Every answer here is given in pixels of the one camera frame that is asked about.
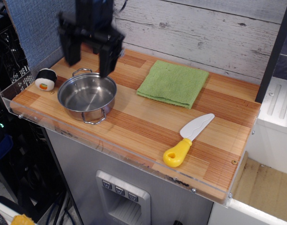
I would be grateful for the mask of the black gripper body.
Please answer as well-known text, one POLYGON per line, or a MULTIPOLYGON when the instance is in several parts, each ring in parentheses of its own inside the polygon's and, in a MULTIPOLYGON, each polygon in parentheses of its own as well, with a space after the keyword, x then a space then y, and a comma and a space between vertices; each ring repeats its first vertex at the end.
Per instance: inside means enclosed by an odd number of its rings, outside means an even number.
POLYGON ((124 35, 113 27, 113 0, 76 0, 74 13, 59 12, 59 28, 66 25, 80 30, 82 42, 92 46, 123 41, 124 35))

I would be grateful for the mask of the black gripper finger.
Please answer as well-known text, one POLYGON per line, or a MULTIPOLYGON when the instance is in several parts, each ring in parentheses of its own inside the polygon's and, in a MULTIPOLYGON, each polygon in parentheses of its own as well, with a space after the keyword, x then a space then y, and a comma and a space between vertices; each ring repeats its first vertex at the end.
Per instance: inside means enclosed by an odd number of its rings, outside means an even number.
POLYGON ((115 70, 118 58, 121 56, 122 42, 106 43, 99 52, 99 74, 107 77, 115 70))
POLYGON ((81 60, 82 37, 80 30, 75 27, 60 26, 60 43, 66 62, 73 66, 81 60))

